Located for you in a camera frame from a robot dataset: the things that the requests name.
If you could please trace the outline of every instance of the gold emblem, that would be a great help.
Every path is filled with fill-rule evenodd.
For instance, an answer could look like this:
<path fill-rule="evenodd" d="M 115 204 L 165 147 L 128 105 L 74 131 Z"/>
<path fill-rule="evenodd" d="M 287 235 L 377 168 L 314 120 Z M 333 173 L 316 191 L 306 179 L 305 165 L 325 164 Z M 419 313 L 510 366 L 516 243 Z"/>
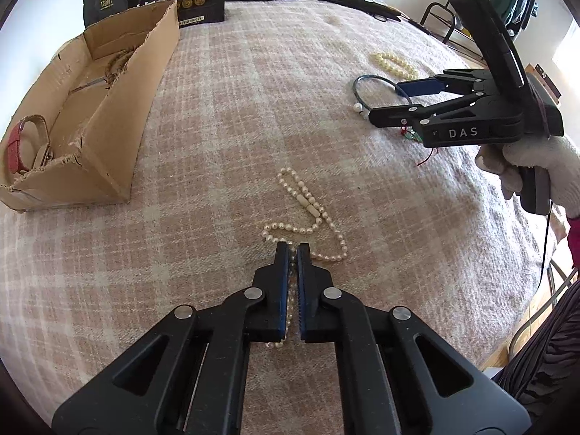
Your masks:
<path fill-rule="evenodd" d="M 101 9 L 107 9 L 112 6 L 112 0 L 101 0 Z"/>

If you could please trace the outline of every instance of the pearl necklace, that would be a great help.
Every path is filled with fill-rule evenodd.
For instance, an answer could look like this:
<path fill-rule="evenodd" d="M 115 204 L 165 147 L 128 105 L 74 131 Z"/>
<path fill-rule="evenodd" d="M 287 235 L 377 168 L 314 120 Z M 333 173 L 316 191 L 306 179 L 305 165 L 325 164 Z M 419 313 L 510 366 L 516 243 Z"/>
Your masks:
<path fill-rule="evenodd" d="M 419 75 L 417 69 L 415 69 L 413 66 L 411 66 L 410 63 L 398 55 L 387 52 L 379 52 L 378 54 L 373 54 L 372 57 L 383 70 L 390 72 L 391 74 L 394 74 L 400 78 L 414 80 Z M 392 63 L 389 63 L 389 61 L 396 63 L 398 66 L 401 66 L 402 69 L 398 68 Z"/>
<path fill-rule="evenodd" d="M 292 176 L 292 178 L 298 185 L 298 189 L 300 190 L 299 192 L 294 188 L 292 188 L 286 182 L 286 180 L 284 179 L 285 173 L 288 173 L 289 175 Z M 342 261 L 346 259 L 346 257 L 348 256 L 349 248 L 346 245 L 344 235 L 342 235 L 342 232 L 340 232 L 340 230 L 336 229 L 336 225 L 334 224 L 332 218 L 326 211 L 326 208 L 322 204 L 320 204 L 320 202 L 318 202 L 314 196 L 312 196 L 312 193 L 308 190 L 308 187 L 304 184 L 304 181 L 302 181 L 301 178 L 298 176 L 296 170 L 292 170 L 290 167 L 282 168 L 280 170 L 280 173 L 277 175 L 277 178 L 278 182 L 286 190 L 286 192 L 289 195 L 291 195 L 291 197 L 295 198 L 300 203 L 301 206 L 303 206 L 312 216 L 314 216 L 314 224 L 312 224 L 310 227 L 297 227 L 290 223 L 272 222 L 264 226 L 264 230 L 260 233 L 262 238 L 266 242 L 270 242 L 272 244 L 277 244 L 278 242 L 286 242 L 288 246 L 291 247 L 290 248 L 291 254 L 294 255 L 296 253 L 294 242 L 286 240 L 284 237 L 282 238 L 275 237 L 272 234 L 272 232 L 279 229 L 280 232 L 286 231 L 299 233 L 300 235 L 312 235 L 313 233 L 317 232 L 320 229 L 320 226 L 323 224 L 323 222 L 326 221 L 328 227 L 330 228 L 330 230 L 332 230 L 332 232 L 334 232 L 336 240 L 340 244 L 340 254 L 329 256 L 323 255 L 322 253 L 316 253 L 311 250 L 310 257 L 313 260 L 319 261 Z"/>

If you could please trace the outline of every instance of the red string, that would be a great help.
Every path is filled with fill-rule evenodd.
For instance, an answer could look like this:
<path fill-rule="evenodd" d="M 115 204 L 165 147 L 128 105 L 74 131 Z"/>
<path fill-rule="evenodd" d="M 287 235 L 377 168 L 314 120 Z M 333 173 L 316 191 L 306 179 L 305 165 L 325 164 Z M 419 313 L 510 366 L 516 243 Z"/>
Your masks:
<path fill-rule="evenodd" d="M 431 155 L 433 155 L 433 152 L 435 152 L 435 151 L 437 151 L 436 152 L 437 154 L 439 153 L 439 149 L 438 148 L 431 149 L 431 153 L 429 154 L 429 156 L 424 161 L 418 163 L 417 164 L 417 167 L 420 167 L 421 165 L 427 163 L 427 161 L 431 158 Z"/>

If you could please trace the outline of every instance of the window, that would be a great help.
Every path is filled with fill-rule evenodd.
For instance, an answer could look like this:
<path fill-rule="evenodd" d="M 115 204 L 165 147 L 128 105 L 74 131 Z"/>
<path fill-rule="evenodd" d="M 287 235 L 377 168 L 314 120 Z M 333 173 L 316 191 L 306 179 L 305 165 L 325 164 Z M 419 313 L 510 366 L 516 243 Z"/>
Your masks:
<path fill-rule="evenodd" d="M 580 93 L 580 53 L 578 48 L 580 48 L 580 28 L 576 21 L 572 21 L 568 34 L 558 47 L 553 61 L 568 79 L 570 85 L 576 89 L 576 92 Z"/>

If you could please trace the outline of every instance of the torn cardboard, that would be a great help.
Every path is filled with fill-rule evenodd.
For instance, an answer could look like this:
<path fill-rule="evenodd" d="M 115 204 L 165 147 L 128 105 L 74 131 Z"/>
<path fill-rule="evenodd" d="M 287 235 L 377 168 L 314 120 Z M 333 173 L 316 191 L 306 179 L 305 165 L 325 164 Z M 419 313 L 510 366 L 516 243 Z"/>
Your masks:
<path fill-rule="evenodd" d="M 90 26 L 60 50 L 24 97 L 0 142 L 4 204 L 26 211 L 130 199 L 145 122 L 179 40 L 177 9 L 176 0 L 129 9 Z M 112 84 L 87 86 L 105 77 L 120 53 L 128 57 Z M 30 115 L 46 120 L 53 160 L 12 174 L 9 135 Z M 38 144 L 34 127 L 25 126 L 20 148 L 24 164 L 34 163 Z"/>

